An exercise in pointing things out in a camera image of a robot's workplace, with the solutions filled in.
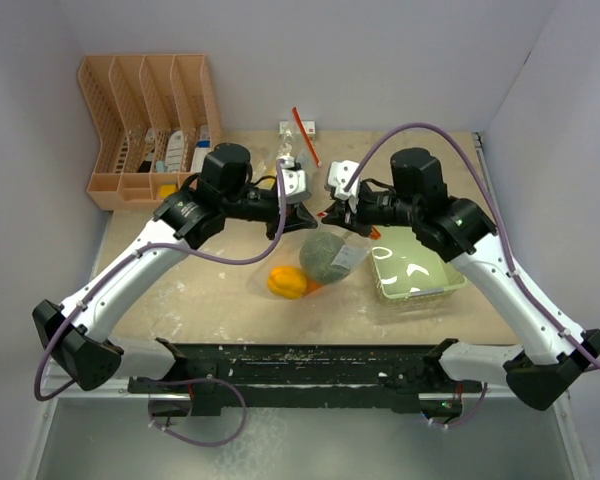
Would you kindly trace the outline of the yellow bell pepper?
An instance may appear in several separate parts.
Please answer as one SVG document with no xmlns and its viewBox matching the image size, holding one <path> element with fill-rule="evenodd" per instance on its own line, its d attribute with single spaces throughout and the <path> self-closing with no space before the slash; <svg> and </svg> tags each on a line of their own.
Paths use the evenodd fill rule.
<svg viewBox="0 0 600 480">
<path fill-rule="evenodd" d="M 271 293 L 285 299 L 299 299 L 306 294 L 308 280 L 304 272 L 293 266 L 272 269 L 267 278 Z"/>
</svg>

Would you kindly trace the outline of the orange fruit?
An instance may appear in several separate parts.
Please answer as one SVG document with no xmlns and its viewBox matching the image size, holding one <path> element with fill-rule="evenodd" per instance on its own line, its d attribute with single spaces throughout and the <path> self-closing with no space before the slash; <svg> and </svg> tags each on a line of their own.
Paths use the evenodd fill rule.
<svg viewBox="0 0 600 480">
<path fill-rule="evenodd" d="M 306 285 L 306 289 L 305 289 L 305 294 L 306 295 L 312 294 L 313 292 L 316 292 L 316 291 L 320 290 L 323 287 L 324 287 L 324 284 L 321 284 L 319 282 L 315 282 L 315 281 L 309 279 L 307 281 L 307 285 Z"/>
</svg>

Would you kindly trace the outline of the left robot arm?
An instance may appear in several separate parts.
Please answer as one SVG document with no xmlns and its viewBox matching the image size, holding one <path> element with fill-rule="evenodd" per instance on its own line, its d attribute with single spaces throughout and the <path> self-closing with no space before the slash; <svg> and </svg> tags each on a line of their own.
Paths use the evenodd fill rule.
<svg viewBox="0 0 600 480">
<path fill-rule="evenodd" d="M 94 390 L 117 374 L 144 376 L 164 392 L 182 387 L 184 365 L 162 340 L 127 346 L 110 335 L 129 308 L 166 272 L 189 256 L 224 265 L 246 266 L 267 258 L 283 234 L 314 229 L 316 218 L 304 205 L 317 167 L 308 156 L 282 155 L 275 161 L 268 189 L 253 180 L 249 151 L 221 143 L 204 158 L 200 172 L 190 175 L 167 196 L 133 242 L 86 286 L 55 304 L 41 301 L 32 316 L 45 349 L 72 384 Z M 202 252 L 229 219 L 262 222 L 269 246 L 247 259 L 222 260 Z"/>
</svg>

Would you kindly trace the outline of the netted green melon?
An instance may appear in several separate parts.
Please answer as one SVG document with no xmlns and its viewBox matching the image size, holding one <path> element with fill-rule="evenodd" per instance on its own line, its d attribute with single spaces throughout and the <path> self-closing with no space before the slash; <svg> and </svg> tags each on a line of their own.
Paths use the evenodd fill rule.
<svg viewBox="0 0 600 480">
<path fill-rule="evenodd" d="M 299 251 L 301 269 L 309 279 L 324 285 L 344 280 L 351 274 L 351 269 L 334 265 L 333 261 L 345 245 L 340 236 L 330 232 L 310 234 Z"/>
</svg>

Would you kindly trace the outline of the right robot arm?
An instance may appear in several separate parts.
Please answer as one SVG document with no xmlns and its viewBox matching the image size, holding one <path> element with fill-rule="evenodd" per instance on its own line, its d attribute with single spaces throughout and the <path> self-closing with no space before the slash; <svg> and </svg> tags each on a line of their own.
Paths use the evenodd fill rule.
<svg viewBox="0 0 600 480">
<path fill-rule="evenodd" d="M 508 387 L 527 406 L 548 409 L 600 355 L 600 330 L 553 322 L 558 307 L 514 260 L 498 227 L 474 201 L 449 195 L 440 161 L 423 148 L 390 158 L 392 185 L 374 191 L 359 164 L 335 161 L 325 188 L 333 201 L 323 223 L 366 236 L 375 226 L 408 227 L 416 239 L 475 285 L 515 333 L 514 346 L 448 339 L 425 358 L 426 383 L 447 391 L 458 381 Z"/>
</svg>

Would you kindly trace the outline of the clear zip bag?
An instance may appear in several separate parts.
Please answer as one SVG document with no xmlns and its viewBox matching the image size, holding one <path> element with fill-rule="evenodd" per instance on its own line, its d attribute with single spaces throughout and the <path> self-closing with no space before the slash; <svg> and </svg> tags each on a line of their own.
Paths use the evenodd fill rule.
<svg viewBox="0 0 600 480">
<path fill-rule="evenodd" d="M 291 108 L 288 120 L 295 121 L 298 127 L 302 127 L 302 121 L 314 121 L 312 119 L 305 119 L 297 107 Z M 318 172 L 322 163 L 316 151 L 315 139 L 311 141 L 304 132 L 296 135 L 287 134 L 280 138 L 279 130 L 278 139 L 278 146 L 258 166 L 260 173 L 273 175 L 275 173 L 276 160 L 285 155 L 292 156 L 297 161 L 302 162 L 310 177 Z"/>
<path fill-rule="evenodd" d="M 268 299 L 299 300 L 349 277 L 380 238 L 377 227 L 360 236 L 331 225 L 286 234 L 256 266 L 247 291 Z"/>
</svg>

